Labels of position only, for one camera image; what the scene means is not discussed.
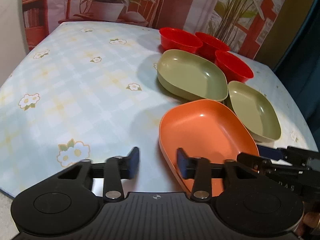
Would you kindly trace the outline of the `person's right hand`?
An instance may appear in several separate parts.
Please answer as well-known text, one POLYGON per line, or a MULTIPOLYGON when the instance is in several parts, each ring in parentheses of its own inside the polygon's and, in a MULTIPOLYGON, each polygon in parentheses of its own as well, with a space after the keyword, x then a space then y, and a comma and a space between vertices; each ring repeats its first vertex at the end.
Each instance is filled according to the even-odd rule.
POLYGON ((298 226, 297 235, 304 239, 319 239, 319 213, 308 212, 298 226))

